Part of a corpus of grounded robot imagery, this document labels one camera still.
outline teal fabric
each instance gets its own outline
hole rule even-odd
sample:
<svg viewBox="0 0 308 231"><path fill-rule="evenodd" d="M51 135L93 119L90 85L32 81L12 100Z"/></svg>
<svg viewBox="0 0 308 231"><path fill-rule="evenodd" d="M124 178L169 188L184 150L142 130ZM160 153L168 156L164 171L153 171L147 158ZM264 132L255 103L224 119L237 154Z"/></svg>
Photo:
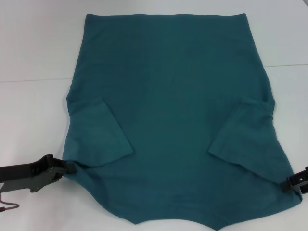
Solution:
<svg viewBox="0 0 308 231"><path fill-rule="evenodd" d="M134 224L219 230L301 202L245 14L87 15L67 105L67 177Z"/></svg>

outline white table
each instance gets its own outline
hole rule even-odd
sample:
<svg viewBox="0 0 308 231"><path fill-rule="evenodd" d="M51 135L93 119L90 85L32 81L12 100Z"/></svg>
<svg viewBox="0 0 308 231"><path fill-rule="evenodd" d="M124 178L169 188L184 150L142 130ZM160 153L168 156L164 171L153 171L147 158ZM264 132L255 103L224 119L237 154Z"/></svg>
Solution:
<svg viewBox="0 0 308 231"><path fill-rule="evenodd" d="M246 13L277 103L274 125L278 139L294 172L308 166L308 7L302 0L2 0L0 166L30 163L45 154L61 158L69 123L65 97L87 13ZM184 220L133 225L106 212L68 179L37 193L21 190L2 196L21 207L0 214L1 230L211 230ZM223 230L306 231L306 198L279 214Z"/></svg>

